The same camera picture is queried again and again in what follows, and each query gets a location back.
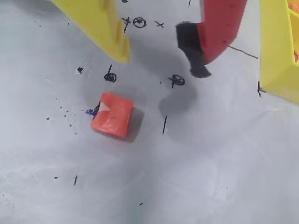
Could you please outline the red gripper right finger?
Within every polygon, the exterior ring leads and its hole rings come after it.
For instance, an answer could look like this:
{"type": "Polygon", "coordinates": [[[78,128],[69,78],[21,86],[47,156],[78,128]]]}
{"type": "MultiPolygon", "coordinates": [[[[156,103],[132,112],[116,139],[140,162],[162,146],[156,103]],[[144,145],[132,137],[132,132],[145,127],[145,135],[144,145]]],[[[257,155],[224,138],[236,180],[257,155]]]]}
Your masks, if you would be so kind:
{"type": "Polygon", "coordinates": [[[245,0],[201,0],[202,22],[176,25],[178,48],[189,60],[194,77],[211,76],[206,65],[235,40],[246,4],[245,0]]]}

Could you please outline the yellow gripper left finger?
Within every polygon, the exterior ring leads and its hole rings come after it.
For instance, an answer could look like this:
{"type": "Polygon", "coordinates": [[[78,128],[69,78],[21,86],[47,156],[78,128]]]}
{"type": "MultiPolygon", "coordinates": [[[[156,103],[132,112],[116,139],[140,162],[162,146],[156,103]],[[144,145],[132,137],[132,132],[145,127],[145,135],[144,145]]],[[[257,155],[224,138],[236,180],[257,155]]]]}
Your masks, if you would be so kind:
{"type": "Polygon", "coordinates": [[[120,63],[130,61],[129,39],[124,35],[114,0],[54,0],[99,48],[120,63]]]}

